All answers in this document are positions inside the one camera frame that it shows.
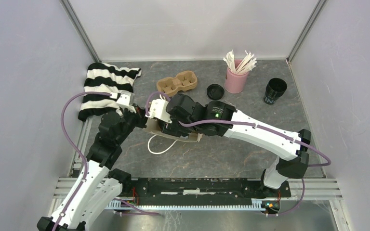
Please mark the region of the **brown paper bag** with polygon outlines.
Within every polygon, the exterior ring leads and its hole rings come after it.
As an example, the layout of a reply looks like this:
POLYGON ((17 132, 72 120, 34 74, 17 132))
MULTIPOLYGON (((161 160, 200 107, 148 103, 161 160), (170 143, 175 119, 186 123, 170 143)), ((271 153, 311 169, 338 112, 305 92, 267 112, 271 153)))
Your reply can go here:
MULTIPOLYGON (((153 92, 149 95, 147 101, 146 101, 146 104, 145 104, 145 116, 147 117, 149 115, 149 108, 151 106, 151 103, 153 100, 155 99, 163 99, 163 100, 166 100, 166 101, 170 101, 170 97, 168 95, 166 95, 165 93, 162 93, 162 92, 159 92, 159 91, 156 91, 156 92, 153 92)), ((152 154, 163 154, 165 153, 166 151, 168 151, 170 148, 172 148, 178 141, 180 142, 184 142, 184 143, 195 143, 195 142, 200 142, 201 138, 203 137, 202 134, 199 134, 199 137, 195 137, 195 136, 191 136, 189 138, 178 138, 178 137, 174 137, 174 136, 171 136, 171 135, 166 135, 166 134, 163 134, 160 130, 160 127, 159 127, 159 119, 151 119, 151 118, 148 118, 147 117, 147 123, 146 123, 146 128, 145 130, 148 132, 148 133, 151 133, 154 137, 163 137, 163 138, 167 138, 167 139, 171 139, 173 140, 173 143, 167 148, 165 149, 164 151, 161 151, 161 152, 154 152, 150 149, 150 142, 152 140, 152 138, 150 138, 148 140, 148 143, 147 143, 147 148, 148 148, 148 151, 152 154)))

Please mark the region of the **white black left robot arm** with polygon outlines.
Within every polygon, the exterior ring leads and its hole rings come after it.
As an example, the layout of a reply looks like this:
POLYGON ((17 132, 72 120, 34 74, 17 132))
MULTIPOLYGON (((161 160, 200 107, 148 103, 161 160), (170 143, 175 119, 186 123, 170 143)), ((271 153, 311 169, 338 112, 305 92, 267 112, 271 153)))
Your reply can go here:
POLYGON ((70 192, 50 217, 41 217, 40 231, 87 231, 107 204, 132 191, 131 175, 112 169, 122 153, 121 144, 135 127, 145 128, 145 110, 124 109, 101 118, 94 143, 83 158, 84 167, 70 192))

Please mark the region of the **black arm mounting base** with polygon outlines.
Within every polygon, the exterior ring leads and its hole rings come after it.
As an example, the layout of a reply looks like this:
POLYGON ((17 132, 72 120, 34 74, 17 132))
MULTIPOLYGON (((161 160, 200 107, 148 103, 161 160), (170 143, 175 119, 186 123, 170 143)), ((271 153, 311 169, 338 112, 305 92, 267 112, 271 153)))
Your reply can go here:
POLYGON ((289 198, 291 191, 287 181, 270 189, 249 178, 137 178, 126 182, 119 196, 136 205, 250 205, 255 199, 289 198))

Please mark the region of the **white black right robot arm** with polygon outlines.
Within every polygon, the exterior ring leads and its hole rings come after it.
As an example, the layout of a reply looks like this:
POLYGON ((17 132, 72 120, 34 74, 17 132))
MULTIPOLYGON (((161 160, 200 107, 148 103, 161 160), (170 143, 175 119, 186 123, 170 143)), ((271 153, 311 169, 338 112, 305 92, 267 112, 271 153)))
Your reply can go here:
POLYGON ((195 132, 227 137, 248 142, 277 155, 274 163, 265 169, 259 183, 259 191, 264 196, 272 196, 288 179, 303 178, 309 167, 309 130, 282 130, 221 101, 202 105, 184 94, 168 99, 160 97, 150 104, 149 117, 165 122, 165 127, 173 136, 195 132))

